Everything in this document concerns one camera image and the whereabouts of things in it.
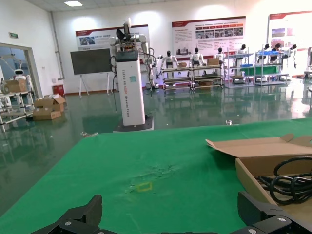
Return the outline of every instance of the green tabletop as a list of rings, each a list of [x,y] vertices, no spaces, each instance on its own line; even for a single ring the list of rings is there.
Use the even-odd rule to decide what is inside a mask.
[[[0,219],[0,233],[27,234],[68,208],[103,196],[100,227],[120,234],[217,232],[244,227],[234,158],[215,141],[312,133],[312,119],[101,134],[74,147]]]
[[[254,68],[253,67],[241,68],[240,71],[245,72],[245,75],[250,75],[250,76],[254,75]],[[277,66],[263,67],[263,74],[264,75],[275,74],[275,73],[278,73],[278,67]],[[255,68],[255,74],[261,75],[261,67]]]

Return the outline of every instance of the red container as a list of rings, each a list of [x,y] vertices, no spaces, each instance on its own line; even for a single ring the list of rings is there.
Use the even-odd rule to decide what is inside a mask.
[[[60,85],[54,85],[52,86],[53,94],[59,94],[61,96],[65,95],[64,86],[62,84]]]

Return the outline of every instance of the whiteboard stand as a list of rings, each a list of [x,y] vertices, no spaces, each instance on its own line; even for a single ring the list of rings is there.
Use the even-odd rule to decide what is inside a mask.
[[[107,95],[109,96],[109,72],[107,73]]]
[[[82,96],[81,96],[81,83],[83,83],[83,86],[84,86],[84,88],[86,89],[86,91],[87,91],[87,94],[88,95],[90,95],[89,94],[89,91],[88,91],[88,89],[87,89],[87,87],[86,87],[86,84],[84,83],[84,80],[83,80],[83,78],[82,78],[82,75],[80,75],[80,88],[79,88],[79,96],[82,98]]]

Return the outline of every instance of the black monitor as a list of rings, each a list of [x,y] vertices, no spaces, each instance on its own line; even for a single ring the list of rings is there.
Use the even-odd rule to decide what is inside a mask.
[[[71,52],[75,75],[111,72],[109,49]]]

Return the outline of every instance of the poster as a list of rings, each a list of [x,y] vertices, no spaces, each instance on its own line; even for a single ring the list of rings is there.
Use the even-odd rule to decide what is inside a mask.
[[[123,27],[76,31],[78,50],[109,49],[109,38],[116,37],[117,29],[121,29],[123,32]],[[146,36],[147,42],[150,43],[148,25],[132,26],[130,33],[132,35],[143,34]]]
[[[179,60],[189,59],[196,47],[204,57],[222,47],[235,52],[244,44],[246,17],[172,22],[174,52]]]
[[[269,16],[268,43],[272,48],[280,43],[282,49],[297,45],[297,68],[292,75],[302,75],[307,66],[307,50],[312,46],[312,31],[307,24],[312,19],[312,11],[288,12]]]

